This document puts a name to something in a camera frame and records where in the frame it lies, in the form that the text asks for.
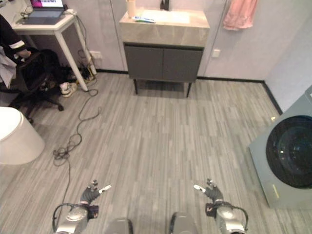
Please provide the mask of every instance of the gray cabinet door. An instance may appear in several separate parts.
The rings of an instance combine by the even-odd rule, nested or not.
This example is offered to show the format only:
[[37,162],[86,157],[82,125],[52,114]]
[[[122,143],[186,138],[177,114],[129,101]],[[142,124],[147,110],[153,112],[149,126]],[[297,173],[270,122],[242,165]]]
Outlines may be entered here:
[[125,53],[130,78],[163,80],[163,49],[125,45]]
[[195,82],[202,50],[164,49],[163,80]]

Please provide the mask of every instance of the cup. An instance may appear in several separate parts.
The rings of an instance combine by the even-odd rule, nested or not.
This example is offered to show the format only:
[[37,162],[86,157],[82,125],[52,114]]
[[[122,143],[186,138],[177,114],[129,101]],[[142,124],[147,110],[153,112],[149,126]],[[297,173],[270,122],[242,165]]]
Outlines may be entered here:
[[129,18],[132,18],[136,15],[136,1],[135,0],[126,0],[127,2],[127,11]]

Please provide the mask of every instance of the sink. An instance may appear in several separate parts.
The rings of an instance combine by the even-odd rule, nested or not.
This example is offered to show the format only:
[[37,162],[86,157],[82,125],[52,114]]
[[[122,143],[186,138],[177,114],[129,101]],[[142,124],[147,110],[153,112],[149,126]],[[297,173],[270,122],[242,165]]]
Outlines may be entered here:
[[153,19],[157,22],[166,23],[190,23],[190,15],[183,11],[158,11],[144,10],[141,17]]
[[136,15],[155,23],[136,22],[126,12],[119,21],[124,43],[205,47],[209,24],[203,11],[138,8]]

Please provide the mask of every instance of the white toilet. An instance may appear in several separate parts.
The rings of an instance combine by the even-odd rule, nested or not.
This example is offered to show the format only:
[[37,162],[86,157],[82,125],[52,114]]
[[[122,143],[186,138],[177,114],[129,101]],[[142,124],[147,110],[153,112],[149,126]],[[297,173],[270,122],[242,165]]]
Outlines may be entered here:
[[0,107],[0,163],[24,164],[35,160],[44,141],[24,115],[11,107]]

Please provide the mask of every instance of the washing machine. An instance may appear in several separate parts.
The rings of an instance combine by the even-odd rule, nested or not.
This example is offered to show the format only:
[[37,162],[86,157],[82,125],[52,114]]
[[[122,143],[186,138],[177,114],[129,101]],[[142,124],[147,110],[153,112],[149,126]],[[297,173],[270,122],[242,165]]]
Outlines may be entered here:
[[270,207],[312,209],[312,86],[249,149]]

